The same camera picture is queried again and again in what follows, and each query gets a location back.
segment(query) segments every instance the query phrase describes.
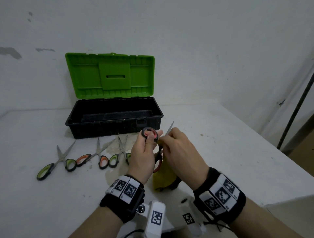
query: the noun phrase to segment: white table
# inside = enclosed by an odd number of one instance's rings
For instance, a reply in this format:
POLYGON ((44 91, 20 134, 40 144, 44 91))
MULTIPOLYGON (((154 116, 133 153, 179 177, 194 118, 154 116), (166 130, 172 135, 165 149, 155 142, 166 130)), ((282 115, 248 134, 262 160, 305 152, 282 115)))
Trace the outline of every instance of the white table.
MULTIPOLYGON (((314 178, 219 104, 168 105, 161 129, 173 120, 192 141, 209 166, 229 176, 257 204, 266 206, 314 194, 314 178)), ((107 187, 126 172, 98 168, 98 158, 67 172, 58 165, 44 181, 38 171, 57 160, 56 145, 64 152, 74 141, 65 121, 71 110, 13 111, 0 119, 0 234, 2 237, 67 237, 98 206, 107 187)), ((111 139, 103 137, 101 144, 111 139)), ((136 135, 130 135, 127 149, 136 135)), ((96 139, 77 140, 67 158, 96 150, 96 139)), ((117 144, 108 148, 115 153, 117 144)), ((151 180, 145 202, 166 204, 163 231, 178 229, 184 221, 176 208, 193 195, 183 182, 174 191, 155 193, 151 180)), ((118 237, 141 228, 141 216, 125 224, 118 237)))

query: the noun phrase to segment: person's left hand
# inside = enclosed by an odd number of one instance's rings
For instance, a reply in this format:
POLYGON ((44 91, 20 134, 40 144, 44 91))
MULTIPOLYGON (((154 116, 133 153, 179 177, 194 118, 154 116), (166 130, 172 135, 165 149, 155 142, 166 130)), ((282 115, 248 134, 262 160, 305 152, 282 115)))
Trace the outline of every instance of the person's left hand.
MULTIPOLYGON (((139 180, 143 185, 146 184, 149 177, 152 175, 155 167, 155 155, 153 150, 157 146, 154 142, 154 133, 149 133, 146 141, 142 136, 142 131, 139 132, 136 142, 134 143, 131 151, 131 157, 129 159, 128 175, 133 176, 139 180)), ((158 137, 163 134, 162 130, 157 131, 158 137)))

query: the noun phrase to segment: person's left arm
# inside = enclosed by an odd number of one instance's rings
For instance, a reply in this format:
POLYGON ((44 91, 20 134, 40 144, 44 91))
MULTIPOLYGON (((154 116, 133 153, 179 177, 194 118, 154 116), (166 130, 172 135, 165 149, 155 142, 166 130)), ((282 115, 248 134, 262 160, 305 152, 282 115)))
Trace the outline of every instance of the person's left arm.
MULTIPOLYGON (((158 131, 158 136, 161 136, 162 133, 162 130, 158 131)), ((127 175, 133 176, 143 185, 146 184, 155 167, 153 150, 156 145, 152 132, 146 141, 140 132, 132 147, 127 175)), ((98 207, 69 238, 115 238, 122 225, 122 220, 108 207, 98 207)))

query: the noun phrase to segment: wristband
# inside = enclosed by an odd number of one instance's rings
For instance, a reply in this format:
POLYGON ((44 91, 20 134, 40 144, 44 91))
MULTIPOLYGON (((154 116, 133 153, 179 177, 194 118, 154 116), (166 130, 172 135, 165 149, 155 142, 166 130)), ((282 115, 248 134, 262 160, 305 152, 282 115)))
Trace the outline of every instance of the wristband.
POLYGON ((205 182, 194 191, 194 204, 209 223, 232 223, 246 203, 244 193, 225 175, 210 167, 205 182))
POLYGON ((99 206, 108 207, 123 223, 135 216, 137 207, 144 202, 144 185, 130 175, 120 176, 106 190, 99 206))

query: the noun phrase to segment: open toolbox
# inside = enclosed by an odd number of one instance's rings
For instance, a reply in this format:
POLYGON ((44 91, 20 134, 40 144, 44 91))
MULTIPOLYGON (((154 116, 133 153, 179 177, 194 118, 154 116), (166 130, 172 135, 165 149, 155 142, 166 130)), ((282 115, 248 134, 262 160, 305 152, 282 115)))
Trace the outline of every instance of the open toolbox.
POLYGON ((75 139, 160 128, 164 116, 155 99, 153 56, 116 53, 65 55, 78 100, 66 126, 75 139))

